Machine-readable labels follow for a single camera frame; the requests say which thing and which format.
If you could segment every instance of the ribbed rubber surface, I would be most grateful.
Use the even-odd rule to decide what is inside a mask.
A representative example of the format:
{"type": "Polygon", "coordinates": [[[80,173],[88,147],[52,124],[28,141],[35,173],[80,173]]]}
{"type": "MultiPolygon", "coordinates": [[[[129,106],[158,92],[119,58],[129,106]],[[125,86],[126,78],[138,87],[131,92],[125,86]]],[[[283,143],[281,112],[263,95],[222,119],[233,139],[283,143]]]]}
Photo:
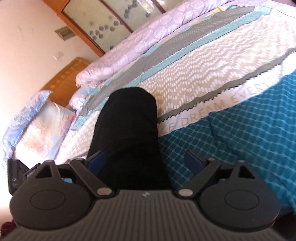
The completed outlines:
{"type": "Polygon", "coordinates": [[[194,202],[170,191],[121,191],[74,225],[54,231],[19,227],[4,241],[283,241],[271,228],[235,233],[207,221],[194,202]]]}

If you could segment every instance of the bed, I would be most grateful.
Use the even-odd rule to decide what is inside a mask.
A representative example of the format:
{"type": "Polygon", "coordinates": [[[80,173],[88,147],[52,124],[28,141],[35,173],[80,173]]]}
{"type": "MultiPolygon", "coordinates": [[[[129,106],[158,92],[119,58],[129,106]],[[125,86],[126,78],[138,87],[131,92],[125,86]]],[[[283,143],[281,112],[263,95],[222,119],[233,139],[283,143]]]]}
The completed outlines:
{"type": "MultiPolygon", "coordinates": [[[[88,94],[55,162],[85,157],[108,96],[138,86],[156,98],[175,189],[193,178],[184,164],[190,149],[204,159],[246,161],[283,212],[296,212],[295,17],[295,7],[268,0],[188,0],[148,22],[77,75],[88,94]]],[[[55,102],[64,98],[60,86],[55,102]]]]}
{"type": "Polygon", "coordinates": [[[41,88],[14,117],[1,141],[3,168],[7,159],[20,159],[29,168],[55,159],[75,119],[73,100],[80,100],[77,73],[90,62],[77,57],[41,88]]]}

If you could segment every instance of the blue patterned pillow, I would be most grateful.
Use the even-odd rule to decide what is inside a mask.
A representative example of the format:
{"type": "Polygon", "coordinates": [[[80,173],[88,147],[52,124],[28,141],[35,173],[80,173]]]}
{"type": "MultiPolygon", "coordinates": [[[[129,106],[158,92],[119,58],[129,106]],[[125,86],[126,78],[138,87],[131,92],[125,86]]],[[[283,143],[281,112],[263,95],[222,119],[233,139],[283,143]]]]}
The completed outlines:
{"type": "Polygon", "coordinates": [[[93,91],[93,88],[88,87],[87,85],[79,88],[74,95],[72,95],[68,106],[74,110],[79,110],[82,106],[84,101],[86,100],[87,96],[93,91]]]}
{"type": "Polygon", "coordinates": [[[30,124],[32,119],[40,111],[51,91],[40,91],[26,103],[25,107],[13,118],[5,131],[1,147],[3,148],[3,163],[2,166],[7,171],[7,160],[13,155],[14,149],[19,142],[24,130],[30,124]]]}

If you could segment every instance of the metal rivet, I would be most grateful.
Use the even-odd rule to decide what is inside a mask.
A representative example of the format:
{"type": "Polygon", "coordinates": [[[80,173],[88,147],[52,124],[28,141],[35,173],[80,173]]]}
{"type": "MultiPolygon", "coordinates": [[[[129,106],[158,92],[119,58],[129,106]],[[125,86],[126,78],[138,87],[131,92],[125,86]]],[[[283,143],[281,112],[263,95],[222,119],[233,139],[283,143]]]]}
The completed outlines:
{"type": "Polygon", "coordinates": [[[100,196],[108,196],[112,193],[112,190],[110,188],[99,188],[97,190],[97,193],[100,195],[100,196]]]}
{"type": "Polygon", "coordinates": [[[190,197],[193,195],[193,191],[191,189],[181,189],[179,190],[179,195],[182,197],[190,197]]]}

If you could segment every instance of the wall outlet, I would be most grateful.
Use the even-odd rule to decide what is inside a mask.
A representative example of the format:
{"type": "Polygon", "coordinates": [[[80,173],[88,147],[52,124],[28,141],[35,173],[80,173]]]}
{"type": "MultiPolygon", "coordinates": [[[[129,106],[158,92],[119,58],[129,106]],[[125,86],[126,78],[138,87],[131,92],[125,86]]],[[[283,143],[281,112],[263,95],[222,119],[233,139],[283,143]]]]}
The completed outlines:
{"type": "Polygon", "coordinates": [[[75,33],[73,33],[72,30],[68,26],[57,29],[57,30],[55,30],[55,32],[64,41],[76,36],[75,33]]]}
{"type": "Polygon", "coordinates": [[[59,58],[63,57],[64,53],[62,51],[59,51],[56,55],[54,55],[55,60],[58,60],[59,58]]]}

